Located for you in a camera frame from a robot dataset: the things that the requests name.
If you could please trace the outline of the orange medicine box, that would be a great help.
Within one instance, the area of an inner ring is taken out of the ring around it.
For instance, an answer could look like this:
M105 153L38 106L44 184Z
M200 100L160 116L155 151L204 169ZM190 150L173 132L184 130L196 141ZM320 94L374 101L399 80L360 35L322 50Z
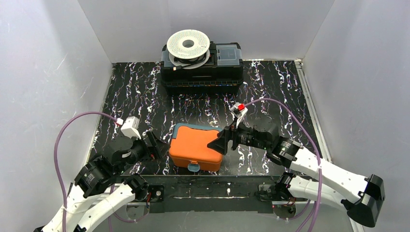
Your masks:
M222 154L207 147L217 139L221 128L178 123L173 132L169 156L177 167L191 172L217 172L222 162Z

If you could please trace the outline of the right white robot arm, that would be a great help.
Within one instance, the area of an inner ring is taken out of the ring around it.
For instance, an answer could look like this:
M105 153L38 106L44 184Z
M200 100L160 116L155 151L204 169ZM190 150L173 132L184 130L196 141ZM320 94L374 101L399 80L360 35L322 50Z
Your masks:
M281 197L305 198L345 210L353 221L374 228L385 200L384 181L372 174L368 177L351 173L315 155L300 143L279 134L271 120L261 120L253 127L243 122L248 109L236 103L230 108L233 122L207 144L222 155L239 145L266 151L273 163L311 177L307 180L295 174L283 174L274 188Z

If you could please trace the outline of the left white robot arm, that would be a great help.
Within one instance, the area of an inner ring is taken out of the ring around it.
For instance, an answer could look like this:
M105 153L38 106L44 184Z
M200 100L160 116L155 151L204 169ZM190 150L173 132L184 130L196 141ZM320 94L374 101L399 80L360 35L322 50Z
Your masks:
M37 232L91 232L122 206L142 202L149 212L150 204L163 201L164 187L151 186L140 174L123 174L134 164L159 160L165 143L152 131L146 142L138 132L135 116L117 119L122 136L90 158L74 179L70 192L63 193L63 205L49 223Z

